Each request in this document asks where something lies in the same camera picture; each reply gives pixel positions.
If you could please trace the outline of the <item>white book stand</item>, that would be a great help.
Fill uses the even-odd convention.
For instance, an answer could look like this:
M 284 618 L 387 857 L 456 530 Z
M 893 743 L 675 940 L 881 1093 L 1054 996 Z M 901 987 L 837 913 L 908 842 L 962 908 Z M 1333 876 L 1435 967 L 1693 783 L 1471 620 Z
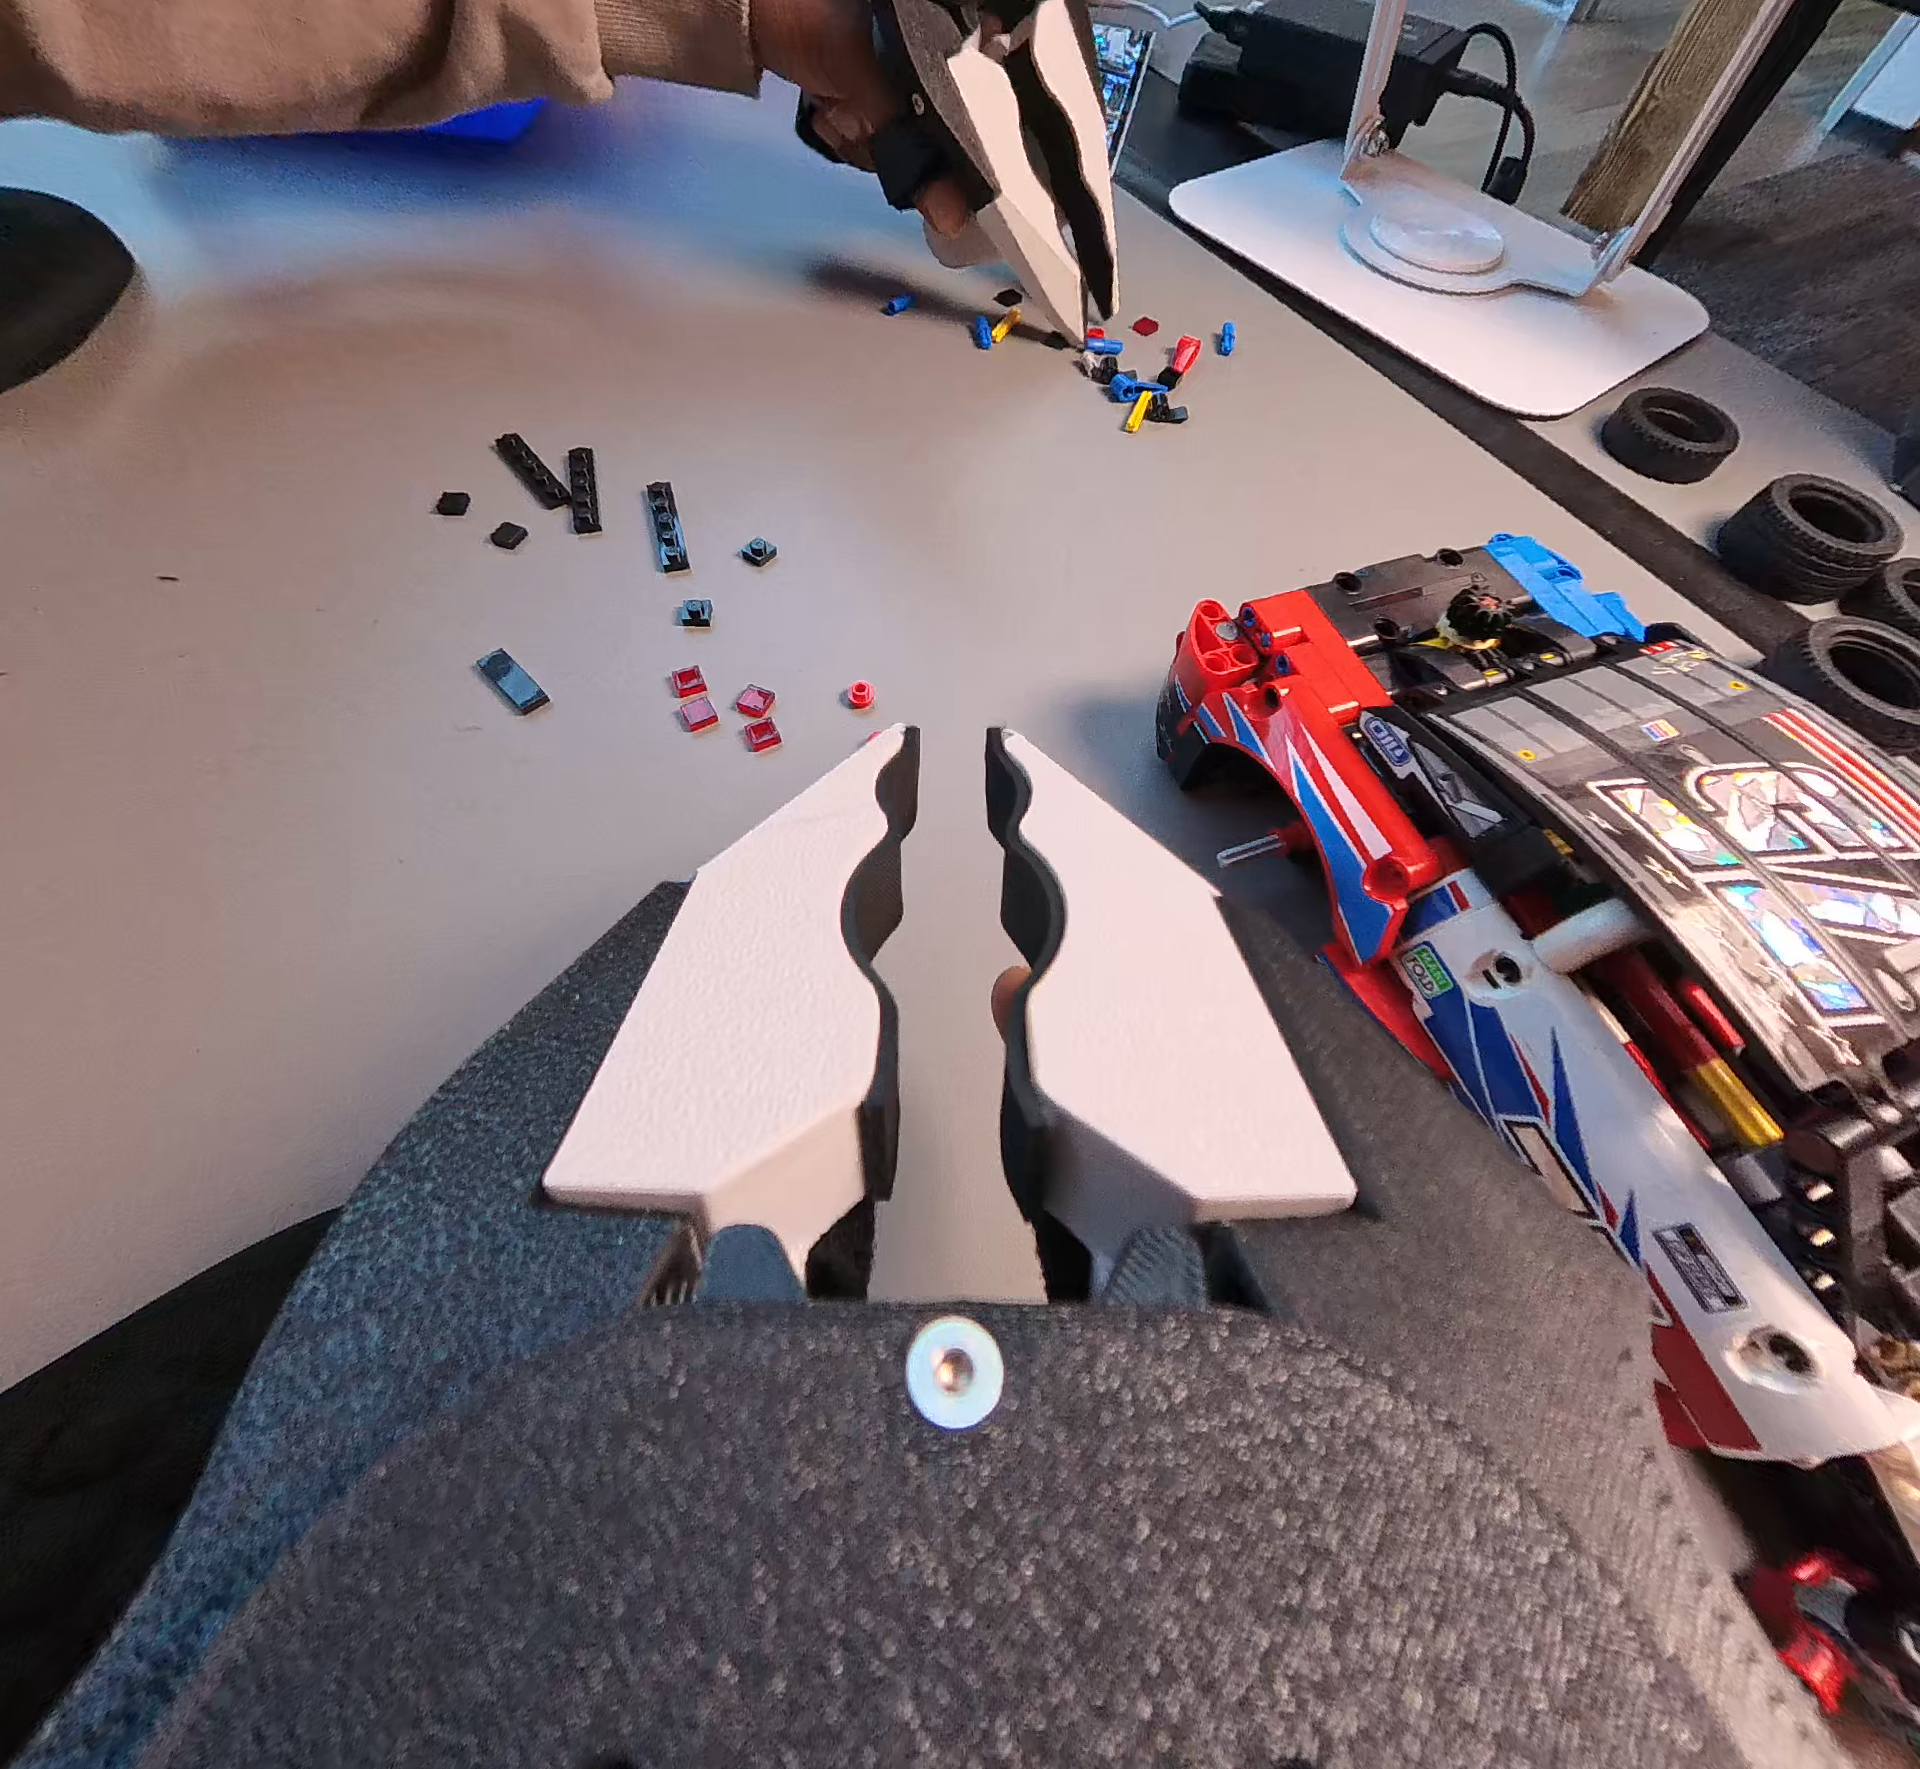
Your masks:
M 1171 217 L 1459 390 L 1516 417 L 1587 407 L 1698 338 L 1703 308 L 1631 269 L 1730 97 L 1722 75 L 1633 222 L 1584 244 L 1387 144 L 1408 0 L 1376 0 L 1339 144 L 1184 181 Z

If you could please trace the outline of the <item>pile of colourful lego pieces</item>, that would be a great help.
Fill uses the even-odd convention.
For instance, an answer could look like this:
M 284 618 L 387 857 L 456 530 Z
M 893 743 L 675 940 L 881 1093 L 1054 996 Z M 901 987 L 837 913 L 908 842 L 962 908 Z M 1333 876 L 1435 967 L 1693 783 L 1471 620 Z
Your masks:
M 1188 421 L 1189 407 L 1179 400 L 1179 390 L 1205 351 L 1201 338 L 1176 338 L 1164 351 L 1161 368 L 1147 372 L 1144 363 L 1154 348 L 1144 348 L 1140 360 L 1132 360 L 1127 338 L 1098 319 L 1081 325 L 1080 338 L 1065 338 L 1061 331 L 1041 323 L 1038 303 L 1011 286 L 997 289 L 980 309 L 963 303 L 936 301 L 928 292 L 886 292 L 877 299 L 877 316 L 955 321 L 967 345 L 982 355 L 997 351 L 1017 341 L 1061 351 L 1071 360 L 1071 368 L 1120 412 L 1127 434 L 1142 427 L 1179 427 Z

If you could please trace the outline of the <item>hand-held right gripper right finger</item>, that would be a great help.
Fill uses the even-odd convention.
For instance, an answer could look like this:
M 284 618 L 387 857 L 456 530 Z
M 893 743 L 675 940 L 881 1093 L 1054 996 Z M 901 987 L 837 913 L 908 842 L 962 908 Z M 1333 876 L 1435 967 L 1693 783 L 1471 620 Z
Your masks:
M 1343 1215 L 1356 1181 L 1206 883 L 1026 736 L 989 729 L 999 1163 L 1051 1303 L 1129 1250 Z

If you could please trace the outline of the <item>black power adapter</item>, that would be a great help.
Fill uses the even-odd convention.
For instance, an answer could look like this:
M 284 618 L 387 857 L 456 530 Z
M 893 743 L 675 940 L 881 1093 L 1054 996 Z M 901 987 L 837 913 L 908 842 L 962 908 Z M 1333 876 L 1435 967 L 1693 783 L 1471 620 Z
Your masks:
M 1253 9 L 1196 6 L 1203 36 L 1183 68 L 1179 117 L 1262 127 L 1324 142 L 1343 136 L 1375 11 L 1356 0 L 1265 0 Z M 1387 142 L 1425 126 L 1469 43 L 1466 29 L 1410 14 L 1403 19 L 1382 122 Z

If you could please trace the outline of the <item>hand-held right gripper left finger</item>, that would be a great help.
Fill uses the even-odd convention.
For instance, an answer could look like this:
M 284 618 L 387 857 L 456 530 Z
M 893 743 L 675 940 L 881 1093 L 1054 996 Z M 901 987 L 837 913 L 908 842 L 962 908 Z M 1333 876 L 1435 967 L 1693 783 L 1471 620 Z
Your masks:
M 542 1174 L 571 1208 L 761 1228 L 815 1299 L 864 1301 L 898 1161 L 901 918 L 920 731 L 888 728 L 682 891 Z

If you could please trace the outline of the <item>person's left hand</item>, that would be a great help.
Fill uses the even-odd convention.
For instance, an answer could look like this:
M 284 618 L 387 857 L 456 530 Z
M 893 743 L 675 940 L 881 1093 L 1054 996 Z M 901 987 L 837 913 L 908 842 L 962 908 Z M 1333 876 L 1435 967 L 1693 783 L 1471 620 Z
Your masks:
M 748 43 L 761 73 L 800 92 L 834 158 L 871 174 L 871 144 L 901 105 L 877 60 L 867 0 L 748 0 Z

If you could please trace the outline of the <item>partly built lego car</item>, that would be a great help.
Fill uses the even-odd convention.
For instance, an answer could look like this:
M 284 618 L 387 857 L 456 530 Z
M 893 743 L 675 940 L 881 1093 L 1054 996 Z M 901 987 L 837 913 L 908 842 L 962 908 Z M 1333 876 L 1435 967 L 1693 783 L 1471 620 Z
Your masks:
M 1916 1748 L 1918 798 L 1532 539 L 1193 604 L 1183 790 L 1267 776 L 1323 960 L 1651 1298 L 1670 1446 L 1800 1471 L 1742 1586 Z

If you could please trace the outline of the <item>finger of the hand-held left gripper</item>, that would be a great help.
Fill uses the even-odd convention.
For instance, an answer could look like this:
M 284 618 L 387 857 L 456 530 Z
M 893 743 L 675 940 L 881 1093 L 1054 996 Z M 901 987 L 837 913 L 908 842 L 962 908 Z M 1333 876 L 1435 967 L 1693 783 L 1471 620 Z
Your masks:
M 1085 0 L 1038 0 L 1024 26 L 1024 124 L 1098 319 L 1119 301 L 1113 191 L 1098 58 Z
M 1071 346 L 1085 343 L 1085 287 L 1063 217 L 1029 147 L 1016 82 L 1002 58 L 967 36 L 950 60 L 960 105 L 972 126 L 990 198 L 972 210 L 977 232 L 1046 323 Z

